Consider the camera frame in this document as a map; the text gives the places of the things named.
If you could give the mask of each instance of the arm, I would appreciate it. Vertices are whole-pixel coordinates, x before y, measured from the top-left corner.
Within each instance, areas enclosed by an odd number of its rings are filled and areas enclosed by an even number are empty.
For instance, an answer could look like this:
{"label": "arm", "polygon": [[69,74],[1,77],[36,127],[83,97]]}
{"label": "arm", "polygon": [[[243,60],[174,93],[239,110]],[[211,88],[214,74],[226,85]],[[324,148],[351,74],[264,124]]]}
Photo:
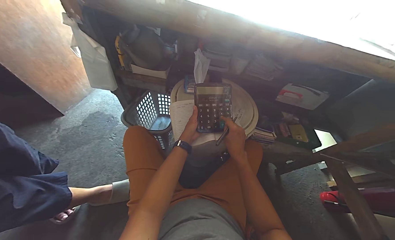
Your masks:
{"label": "arm", "polygon": [[[196,128],[197,108],[194,106],[193,115],[190,117],[179,139],[187,143],[193,142],[198,136]],[[168,210],[186,157],[187,152],[184,149],[180,147],[173,148],[147,186],[146,192],[134,214],[126,223],[119,240],[157,239],[160,223]]]}
{"label": "arm", "polygon": [[231,119],[223,117],[223,120],[229,128],[226,146],[237,164],[243,202],[255,231],[262,240],[290,240],[272,202],[249,165],[245,151],[245,131]]}

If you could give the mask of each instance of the calculator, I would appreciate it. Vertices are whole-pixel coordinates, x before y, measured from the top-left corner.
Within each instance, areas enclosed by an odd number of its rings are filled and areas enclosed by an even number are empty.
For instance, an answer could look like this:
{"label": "calculator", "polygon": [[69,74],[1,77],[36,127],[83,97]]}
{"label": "calculator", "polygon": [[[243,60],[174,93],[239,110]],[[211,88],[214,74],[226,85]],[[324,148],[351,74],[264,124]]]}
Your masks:
{"label": "calculator", "polygon": [[221,116],[232,118],[232,85],[223,83],[197,83],[195,85],[197,131],[221,132]]}

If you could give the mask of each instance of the cardboard box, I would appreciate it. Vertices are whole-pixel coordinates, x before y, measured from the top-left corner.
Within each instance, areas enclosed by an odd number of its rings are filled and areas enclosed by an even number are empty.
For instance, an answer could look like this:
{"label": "cardboard box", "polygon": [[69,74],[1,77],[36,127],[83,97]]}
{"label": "cardboard box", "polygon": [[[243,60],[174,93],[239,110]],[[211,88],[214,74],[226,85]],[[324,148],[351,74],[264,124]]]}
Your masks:
{"label": "cardboard box", "polygon": [[147,76],[153,76],[153,77],[159,77],[159,78],[167,79],[168,73],[169,73],[169,69],[171,69],[171,67],[169,67],[165,71],[155,71],[155,70],[150,70],[150,69],[146,69],[146,68],[141,68],[139,66],[131,64],[131,69],[132,69],[132,73],[134,73],[134,74],[142,74],[142,75],[147,75]]}

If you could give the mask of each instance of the gray shirt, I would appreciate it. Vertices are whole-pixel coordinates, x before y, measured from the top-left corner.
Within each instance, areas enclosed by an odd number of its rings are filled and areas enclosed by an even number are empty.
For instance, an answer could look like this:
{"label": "gray shirt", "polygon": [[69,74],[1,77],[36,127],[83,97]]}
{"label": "gray shirt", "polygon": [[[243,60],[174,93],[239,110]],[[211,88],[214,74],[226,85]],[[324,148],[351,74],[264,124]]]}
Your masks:
{"label": "gray shirt", "polygon": [[160,226],[159,240],[243,240],[234,218],[206,199],[189,199],[173,205]]}

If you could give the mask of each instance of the black watch strap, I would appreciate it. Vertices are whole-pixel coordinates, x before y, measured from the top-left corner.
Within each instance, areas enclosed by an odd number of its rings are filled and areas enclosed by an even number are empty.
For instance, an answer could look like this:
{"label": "black watch strap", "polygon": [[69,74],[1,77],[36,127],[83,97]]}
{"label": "black watch strap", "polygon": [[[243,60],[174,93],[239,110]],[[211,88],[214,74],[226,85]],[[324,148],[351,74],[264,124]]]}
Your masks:
{"label": "black watch strap", "polygon": [[186,143],[186,142],[184,142],[184,141],[178,140],[178,141],[176,141],[176,142],[173,144],[173,146],[174,146],[174,147],[175,147],[175,146],[179,146],[180,148],[186,150],[188,154],[191,154],[191,146],[190,146],[190,144],[188,144],[188,143]]}

